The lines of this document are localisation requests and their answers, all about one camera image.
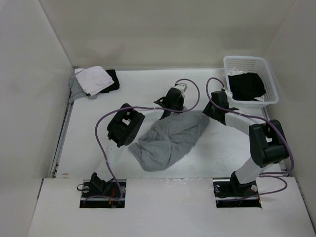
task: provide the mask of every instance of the white wall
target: white wall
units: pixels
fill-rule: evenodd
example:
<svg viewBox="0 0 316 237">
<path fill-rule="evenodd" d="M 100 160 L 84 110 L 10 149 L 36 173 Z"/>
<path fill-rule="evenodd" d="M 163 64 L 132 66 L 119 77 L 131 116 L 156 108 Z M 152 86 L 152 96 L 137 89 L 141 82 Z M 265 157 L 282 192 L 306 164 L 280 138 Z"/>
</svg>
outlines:
<svg viewBox="0 0 316 237">
<path fill-rule="evenodd" d="M 269 106 L 281 121 L 295 156 L 294 175 L 316 223 L 316 0 L 296 0 L 270 44 L 265 58 L 280 97 Z"/>
<path fill-rule="evenodd" d="M 294 0 L 40 0 L 73 65 L 223 67 L 262 56 Z"/>
<path fill-rule="evenodd" d="M 72 66 L 38 0 L 0 0 L 0 236 L 27 236 Z"/>
</svg>

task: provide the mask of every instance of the plastic basket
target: plastic basket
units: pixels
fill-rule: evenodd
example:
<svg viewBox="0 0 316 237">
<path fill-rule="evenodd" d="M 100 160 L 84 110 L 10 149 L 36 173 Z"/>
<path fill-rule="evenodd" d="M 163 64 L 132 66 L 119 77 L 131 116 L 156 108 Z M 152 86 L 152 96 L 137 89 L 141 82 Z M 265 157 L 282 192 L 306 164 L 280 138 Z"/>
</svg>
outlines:
<svg viewBox="0 0 316 237">
<path fill-rule="evenodd" d="M 241 101 L 232 99 L 232 106 L 262 108 L 269 104 L 276 104 L 278 102 L 276 85 L 273 81 L 268 63 L 265 59 L 259 57 L 226 56 L 224 58 L 224 67 L 228 90 L 231 90 L 228 80 L 228 72 L 229 70 L 236 68 L 238 71 L 257 73 L 265 85 L 265 90 L 267 92 L 265 94 L 264 101 Z"/>
</svg>

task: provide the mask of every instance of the white folded cloth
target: white folded cloth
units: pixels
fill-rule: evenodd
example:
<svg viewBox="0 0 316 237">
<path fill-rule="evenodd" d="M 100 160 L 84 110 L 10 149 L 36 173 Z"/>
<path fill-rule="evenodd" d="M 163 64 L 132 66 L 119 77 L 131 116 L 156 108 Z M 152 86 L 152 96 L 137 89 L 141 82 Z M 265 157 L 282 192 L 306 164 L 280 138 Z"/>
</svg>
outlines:
<svg viewBox="0 0 316 237">
<path fill-rule="evenodd" d="M 114 83 L 112 77 L 100 66 L 82 70 L 76 78 L 83 91 L 92 96 Z"/>
</svg>

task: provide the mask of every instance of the gray cloth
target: gray cloth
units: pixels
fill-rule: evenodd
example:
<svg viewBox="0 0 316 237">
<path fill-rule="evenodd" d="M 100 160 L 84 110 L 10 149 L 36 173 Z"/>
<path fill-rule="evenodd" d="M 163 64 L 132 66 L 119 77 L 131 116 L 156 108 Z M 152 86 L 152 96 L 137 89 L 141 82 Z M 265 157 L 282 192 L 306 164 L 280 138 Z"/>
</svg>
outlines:
<svg viewBox="0 0 316 237">
<path fill-rule="evenodd" d="M 72 103 L 74 102 L 74 100 L 77 100 L 81 97 L 86 97 L 87 94 L 83 91 L 82 87 L 80 86 L 79 82 L 78 82 L 78 79 L 76 78 L 76 75 L 78 73 L 74 74 L 69 82 L 68 82 L 68 86 L 70 88 L 70 91 L 71 91 L 71 95 L 70 95 L 70 98 L 69 98 L 69 103 Z M 96 99 L 98 97 L 98 94 L 94 95 L 94 96 L 89 96 L 90 99 Z"/>
<path fill-rule="evenodd" d="M 189 111 L 156 121 L 129 150 L 144 171 L 161 171 L 190 152 L 209 124 L 202 111 Z"/>
</svg>

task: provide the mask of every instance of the purple cable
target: purple cable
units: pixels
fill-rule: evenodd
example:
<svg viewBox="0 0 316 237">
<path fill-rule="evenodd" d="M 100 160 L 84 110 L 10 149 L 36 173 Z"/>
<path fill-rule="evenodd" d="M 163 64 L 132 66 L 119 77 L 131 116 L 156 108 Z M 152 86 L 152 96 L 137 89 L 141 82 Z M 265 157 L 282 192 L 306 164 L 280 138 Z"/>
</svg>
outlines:
<svg viewBox="0 0 316 237">
<path fill-rule="evenodd" d="M 192 80 L 190 80 L 190 79 L 180 79 L 180 80 L 177 80 L 176 83 L 178 83 L 178 82 L 180 82 L 180 81 L 183 81 L 183 80 L 186 80 L 186 81 L 191 82 L 191 83 L 197 88 L 197 102 L 195 103 L 195 105 L 194 105 L 192 108 L 190 108 L 190 109 L 188 109 L 188 110 L 181 110 L 181 111 L 179 111 L 179 110 L 172 110 L 172 109 L 167 109 L 167 108 L 162 108 L 162 107 L 154 108 L 154 107 L 143 107 L 143 106 L 131 106 L 131 107 L 124 107 L 124 108 L 120 108 L 120 109 L 117 109 L 117 110 L 113 110 L 113 111 L 107 113 L 106 115 L 103 115 L 103 116 L 97 121 L 97 123 L 96 123 L 96 125 L 95 125 L 95 128 L 94 128 L 95 138 L 97 139 L 97 142 L 98 142 L 98 144 L 99 144 L 99 146 L 100 146 L 100 148 L 101 148 L 101 151 L 102 151 L 102 153 L 103 153 L 104 159 L 105 159 L 106 164 L 107 164 L 107 168 L 108 168 L 110 174 L 112 175 L 114 181 L 116 182 L 116 184 L 117 184 L 117 186 L 118 186 L 120 196 L 113 198 L 113 197 L 108 197 L 108 196 L 94 195 L 94 196 L 87 197 L 87 198 L 83 201 L 83 205 L 85 205 L 85 202 L 86 202 L 88 199 L 91 199 L 91 198 L 108 198 L 109 200 L 119 200 L 119 199 L 121 199 L 121 198 L 123 197 L 122 188 L 121 188 L 121 186 L 120 186 L 120 184 L 119 184 L 119 181 L 117 180 L 117 178 L 115 177 L 113 171 L 112 171 L 111 168 L 110 168 L 109 161 L 108 161 L 108 157 L 107 157 L 107 155 L 106 155 L 106 153 L 105 153 L 105 151 L 104 151 L 104 149 L 103 149 L 103 146 L 102 146 L 102 144 L 101 144 L 101 142 L 100 142 L 100 139 L 99 139 L 99 136 L 98 136 L 98 127 L 99 127 L 100 122 L 101 122 L 103 119 L 105 119 L 107 116 L 111 115 L 111 114 L 117 113 L 117 112 L 119 112 L 119 111 L 131 110 L 131 109 L 166 110 L 166 111 L 171 111 L 171 112 L 175 112 L 175 113 L 177 113 L 177 112 L 182 112 L 182 113 L 183 113 L 183 112 L 188 112 L 188 111 L 193 110 L 193 109 L 198 105 L 198 103 L 199 103 L 200 91 L 199 91 L 198 85 L 197 85 L 194 81 L 192 81 Z"/>
<path fill-rule="evenodd" d="M 207 94 L 207 97 L 209 99 L 209 101 L 212 103 L 213 106 L 215 106 L 217 109 L 220 109 L 220 110 L 223 110 L 223 111 L 226 111 L 226 112 L 229 112 L 229 113 L 233 113 L 233 114 L 236 114 L 236 115 L 240 115 L 240 116 L 243 116 L 245 118 L 253 118 L 253 119 L 260 119 L 260 120 L 263 120 L 264 122 L 266 122 L 277 134 L 277 136 L 281 139 L 281 141 L 284 143 L 284 146 L 286 148 L 286 151 L 288 152 L 289 156 L 290 156 L 290 160 L 291 160 L 291 167 L 289 168 L 288 171 L 285 171 L 285 172 L 267 172 L 267 173 L 262 173 L 264 175 L 260 175 L 260 177 L 269 177 L 269 178 L 276 178 L 276 179 L 279 179 L 281 180 L 282 182 L 285 183 L 285 186 L 282 188 L 282 189 L 279 189 L 279 190 L 275 190 L 275 191 L 271 191 L 271 192 L 266 192 L 266 193 L 261 193 L 261 194 L 255 194 L 255 195 L 252 195 L 252 196 L 248 196 L 248 197 L 244 197 L 244 198 L 237 198 L 237 199 L 231 199 L 231 200 L 225 200 L 225 201 L 241 201 L 241 200 L 245 200 L 245 199 L 248 199 L 248 198 L 254 198 L 254 197 L 259 197 L 261 195 L 267 195 L 267 194 L 275 194 L 275 193 L 278 193 L 278 192 L 281 192 L 283 191 L 284 189 L 287 188 L 287 182 L 283 179 L 281 179 L 280 177 L 277 177 L 277 176 L 272 176 L 272 175 L 266 175 L 266 174 L 288 174 L 290 173 L 293 169 L 294 169 L 294 157 L 293 157 L 293 154 L 292 154 L 292 151 L 286 141 L 286 139 L 282 136 L 282 134 L 279 132 L 279 130 L 267 119 L 265 118 L 262 118 L 262 117 L 258 117 L 258 116 L 252 116 L 252 115 L 246 115 L 246 114 L 241 114 L 241 113 L 238 113 L 236 111 L 232 111 L 232 110 L 227 110 L 227 109 L 224 109 L 218 105 L 216 105 L 214 103 L 214 101 L 212 100 L 212 98 L 210 97 L 209 95 L 209 92 L 208 92 L 208 84 L 209 82 L 214 79 L 214 80 L 217 80 L 219 81 L 222 86 L 224 87 L 224 84 L 218 79 L 218 78 L 210 78 L 207 80 L 207 83 L 206 83 L 206 94 Z"/>
</svg>

